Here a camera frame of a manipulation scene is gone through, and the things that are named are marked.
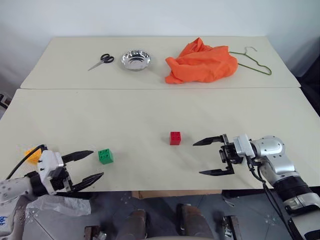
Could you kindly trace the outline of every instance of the scissors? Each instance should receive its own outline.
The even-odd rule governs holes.
[[[109,53],[103,54],[103,55],[100,57],[100,61],[99,61],[97,64],[95,64],[95,65],[93,65],[92,67],[90,67],[90,68],[88,69],[88,71],[90,71],[90,70],[98,67],[98,66],[101,65],[101,64],[109,64],[109,63],[112,63],[114,60],[115,60],[115,58],[114,58],[113,56],[110,56]]]

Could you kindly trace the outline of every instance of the black scissor handle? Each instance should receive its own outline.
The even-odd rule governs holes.
[[[109,64],[111,62],[113,62],[115,60],[115,58],[113,56],[110,56],[109,53],[106,53],[106,54],[103,54],[101,57],[100,57],[100,60],[105,63],[105,64]]]

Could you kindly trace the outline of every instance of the yellow object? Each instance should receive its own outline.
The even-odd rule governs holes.
[[[35,148],[31,148],[28,151],[26,151],[24,153],[24,156],[27,156],[33,149]],[[33,164],[33,165],[37,165],[38,160],[41,157],[41,149],[38,149],[37,151],[35,151],[35,153],[33,153],[30,157],[28,157],[28,159],[26,160],[28,163]]]

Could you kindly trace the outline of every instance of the scissor blade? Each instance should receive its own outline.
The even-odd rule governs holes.
[[[90,68],[88,69],[88,71],[90,71],[90,70],[92,70],[92,69],[94,69],[94,68],[98,67],[99,65],[101,65],[101,64],[103,64],[103,63],[104,63],[104,61],[100,61],[100,62],[98,62],[96,65],[93,65],[92,67],[90,67]]]

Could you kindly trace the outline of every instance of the white wall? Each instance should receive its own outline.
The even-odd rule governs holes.
[[[0,0],[0,91],[14,93],[54,36],[133,35],[266,35],[301,75],[320,52],[320,0]]]

